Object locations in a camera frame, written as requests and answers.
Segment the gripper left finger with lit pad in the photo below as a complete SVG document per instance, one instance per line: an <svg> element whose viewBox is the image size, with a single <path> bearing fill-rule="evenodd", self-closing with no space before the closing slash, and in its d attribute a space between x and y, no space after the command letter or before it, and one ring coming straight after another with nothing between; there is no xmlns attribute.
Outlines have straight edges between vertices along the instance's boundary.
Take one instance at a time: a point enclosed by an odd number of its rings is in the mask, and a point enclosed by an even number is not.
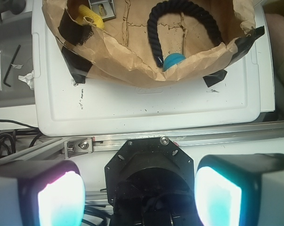
<svg viewBox="0 0 284 226"><path fill-rule="evenodd" d="M70 160L0 160L0 226L79 226L85 185Z"/></svg>

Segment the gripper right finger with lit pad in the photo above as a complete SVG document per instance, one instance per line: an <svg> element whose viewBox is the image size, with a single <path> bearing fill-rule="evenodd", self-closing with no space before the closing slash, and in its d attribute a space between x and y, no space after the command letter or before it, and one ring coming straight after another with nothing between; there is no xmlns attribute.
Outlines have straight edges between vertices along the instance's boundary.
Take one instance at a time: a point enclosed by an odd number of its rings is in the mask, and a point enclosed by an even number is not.
<svg viewBox="0 0 284 226"><path fill-rule="evenodd" d="M284 226L284 154L211 154L195 175L205 226Z"/></svg>

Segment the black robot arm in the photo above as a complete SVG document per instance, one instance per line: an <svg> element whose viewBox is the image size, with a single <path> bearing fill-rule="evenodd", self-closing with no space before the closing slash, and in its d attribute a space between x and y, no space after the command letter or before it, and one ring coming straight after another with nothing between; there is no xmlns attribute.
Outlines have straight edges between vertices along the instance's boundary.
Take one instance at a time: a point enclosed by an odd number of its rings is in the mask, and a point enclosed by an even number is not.
<svg viewBox="0 0 284 226"><path fill-rule="evenodd" d="M108 214L70 160L0 160L0 226L284 226L284 154L208 154L127 141L104 167Z"/></svg>

